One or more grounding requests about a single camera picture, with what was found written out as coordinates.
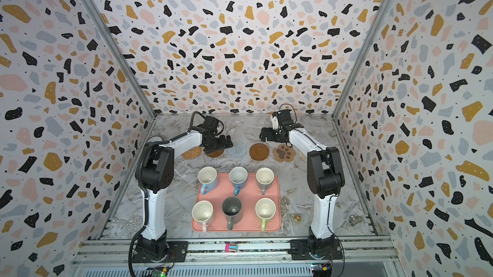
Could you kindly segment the paw print wooden coaster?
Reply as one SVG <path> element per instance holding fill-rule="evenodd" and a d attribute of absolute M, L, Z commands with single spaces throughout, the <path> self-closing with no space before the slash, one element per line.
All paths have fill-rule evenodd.
<path fill-rule="evenodd" d="M 273 149 L 273 155 L 278 162 L 291 162 L 296 156 L 296 152 L 292 147 L 288 147 L 286 144 L 281 144 L 277 148 Z"/>

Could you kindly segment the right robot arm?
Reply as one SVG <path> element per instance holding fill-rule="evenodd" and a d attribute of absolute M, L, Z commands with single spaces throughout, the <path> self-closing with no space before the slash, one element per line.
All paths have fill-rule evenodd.
<path fill-rule="evenodd" d="M 296 254 L 308 252 L 316 259 L 334 253 L 336 235 L 333 231 L 336 200 L 345 185 L 340 151 L 315 140 L 302 124 L 292 119 L 291 111 L 273 112 L 272 127 L 263 128 L 259 135 L 262 142 L 291 144 L 307 160 L 307 182 L 314 195 L 313 221 L 309 227 L 307 243 L 298 247 Z"/>

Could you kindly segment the brown wooden coaster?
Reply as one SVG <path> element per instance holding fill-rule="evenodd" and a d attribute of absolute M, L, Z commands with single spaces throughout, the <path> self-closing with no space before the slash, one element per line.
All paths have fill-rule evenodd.
<path fill-rule="evenodd" d="M 250 147 L 249 155 L 253 160 L 263 161 L 269 157 L 270 149 L 267 145 L 256 143 Z"/>
<path fill-rule="evenodd" d="M 222 156 L 224 153 L 224 149 L 215 151 L 215 152 L 207 152 L 206 155 L 210 158 L 217 158 L 219 156 Z"/>

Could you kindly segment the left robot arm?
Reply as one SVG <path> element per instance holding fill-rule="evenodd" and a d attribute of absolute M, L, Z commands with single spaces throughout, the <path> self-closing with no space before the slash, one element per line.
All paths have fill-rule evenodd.
<path fill-rule="evenodd" d="M 143 199 L 143 225 L 132 237 L 130 257 L 137 254 L 158 262 L 169 255 L 164 205 L 175 174 L 175 158 L 195 147 L 206 153 L 231 148 L 231 137 L 223 130 L 221 120 L 196 111 L 185 132 L 169 140 L 154 137 L 145 144 L 135 171 Z"/>

